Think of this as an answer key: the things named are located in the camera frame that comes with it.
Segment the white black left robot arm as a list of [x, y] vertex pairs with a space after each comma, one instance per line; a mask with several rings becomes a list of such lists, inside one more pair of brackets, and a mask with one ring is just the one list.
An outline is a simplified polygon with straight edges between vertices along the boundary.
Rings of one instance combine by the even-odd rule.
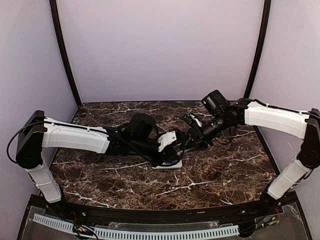
[[138, 155], [152, 164], [154, 169], [178, 169], [182, 160], [174, 145], [178, 131], [156, 133], [156, 121], [138, 113], [118, 127], [91, 127], [56, 121], [37, 110], [14, 136], [18, 138], [13, 163], [25, 169], [46, 201], [50, 204], [63, 201], [64, 195], [43, 159], [43, 148], [85, 150], [108, 156]]

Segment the white air conditioner remote control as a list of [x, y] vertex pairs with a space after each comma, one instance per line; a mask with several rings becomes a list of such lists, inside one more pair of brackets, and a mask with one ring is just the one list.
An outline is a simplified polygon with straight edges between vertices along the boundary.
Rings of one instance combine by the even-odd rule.
[[183, 161], [175, 161], [175, 162], [164, 162], [161, 166], [153, 166], [153, 170], [175, 170], [180, 169], [183, 166]]

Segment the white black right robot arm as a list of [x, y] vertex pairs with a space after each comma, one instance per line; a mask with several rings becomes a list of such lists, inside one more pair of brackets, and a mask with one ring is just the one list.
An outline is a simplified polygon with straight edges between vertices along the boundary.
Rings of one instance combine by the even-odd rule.
[[185, 122], [190, 126], [187, 132], [186, 148], [206, 149], [222, 131], [237, 125], [269, 128], [302, 139], [300, 151], [284, 171], [268, 186], [262, 199], [279, 200], [307, 173], [320, 165], [320, 112], [298, 111], [262, 103], [257, 99], [240, 98], [228, 101], [219, 90], [210, 92], [202, 104], [212, 115], [212, 120], [203, 123], [193, 114]]

